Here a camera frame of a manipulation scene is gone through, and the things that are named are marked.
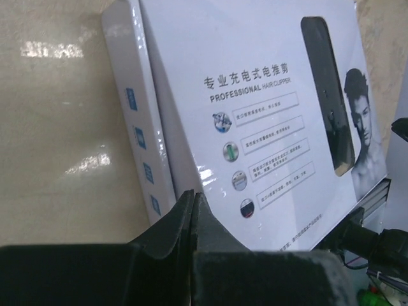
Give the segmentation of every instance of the floor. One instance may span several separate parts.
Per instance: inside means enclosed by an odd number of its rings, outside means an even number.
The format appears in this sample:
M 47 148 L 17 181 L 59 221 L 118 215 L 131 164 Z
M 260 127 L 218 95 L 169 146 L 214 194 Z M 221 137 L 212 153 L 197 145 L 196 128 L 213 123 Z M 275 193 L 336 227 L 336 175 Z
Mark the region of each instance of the floor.
M 127 242 L 149 225 L 101 29 L 112 1 L 0 2 L 0 245 Z M 407 0 L 358 1 L 384 149 L 407 15 Z

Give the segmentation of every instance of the blue square icon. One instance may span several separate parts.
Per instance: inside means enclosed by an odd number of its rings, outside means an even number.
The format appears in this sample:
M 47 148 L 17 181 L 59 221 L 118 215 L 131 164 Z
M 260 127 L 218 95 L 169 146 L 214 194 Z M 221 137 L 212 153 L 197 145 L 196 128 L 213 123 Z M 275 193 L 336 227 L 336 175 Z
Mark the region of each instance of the blue square icon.
M 146 164 L 146 163 L 143 163 L 143 167 L 145 167 L 146 179 L 147 179 L 150 183 L 154 184 L 152 169 L 151 169 L 150 166 L 149 166 L 148 164 Z
M 135 92 L 133 92 L 132 88 L 127 88 L 126 89 L 126 94 L 127 94 L 127 100 L 129 101 L 129 106 L 132 110 L 138 110 L 138 106 L 136 105 L 136 98 L 135 98 Z
M 150 196 L 150 198 L 152 200 L 152 206 L 153 206 L 154 211 L 157 212 L 158 215 L 161 215 L 159 202 L 153 196 Z
M 143 136 L 143 131 L 137 127 L 135 127 L 136 139 L 139 143 L 139 146 L 146 150 L 146 142 L 145 137 Z

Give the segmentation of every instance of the circular icon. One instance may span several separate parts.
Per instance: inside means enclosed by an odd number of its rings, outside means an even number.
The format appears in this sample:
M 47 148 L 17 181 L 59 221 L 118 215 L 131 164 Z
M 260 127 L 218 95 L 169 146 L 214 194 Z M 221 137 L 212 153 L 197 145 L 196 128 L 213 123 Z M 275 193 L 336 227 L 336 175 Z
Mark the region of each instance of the circular icon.
M 212 116 L 214 118 L 214 126 L 220 133 L 227 133 L 232 125 L 232 121 L 226 113 L 215 113 Z
M 224 154 L 225 160 L 231 163 L 233 161 L 236 161 L 238 156 L 240 155 L 237 145 L 233 142 L 228 142 L 224 146 L 222 153 Z
M 247 176 L 243 171 L 237 171 L 232 176 L 232 186 L 237 191 L 243 191 L 247 187 L 248 180 Z
M 244 218 L 249 218 L 254 214 L 255 205 L 251 199 L 245 199 L 241 203 L 241 214 Z

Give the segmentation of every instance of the beige floor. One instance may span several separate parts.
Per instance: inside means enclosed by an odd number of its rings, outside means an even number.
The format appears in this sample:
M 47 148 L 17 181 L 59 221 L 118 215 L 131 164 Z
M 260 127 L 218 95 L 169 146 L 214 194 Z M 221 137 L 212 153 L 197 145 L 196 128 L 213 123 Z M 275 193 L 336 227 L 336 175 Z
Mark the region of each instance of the beige floor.
M 0 1 L 0 245 L 125 242 L 148 226 L 101 30 L 111 2 Z M 358 2 L 387 147 L 408 1 Z

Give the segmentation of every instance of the black and white portrait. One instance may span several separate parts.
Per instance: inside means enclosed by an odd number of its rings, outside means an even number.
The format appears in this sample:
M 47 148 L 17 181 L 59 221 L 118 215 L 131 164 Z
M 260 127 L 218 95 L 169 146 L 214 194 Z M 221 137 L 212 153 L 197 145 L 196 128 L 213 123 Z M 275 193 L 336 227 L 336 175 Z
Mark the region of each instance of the black and white portrait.
M 360 153 L 351 170 L 356 197 L 360 200 L 385 176 L 386 165 L 381 141 L 374 137 L 378 128 L 376 119 L 372 118 L 367 79 L 360 70 L 353 68 L 347 72 L 344 92 L 361 142 Z

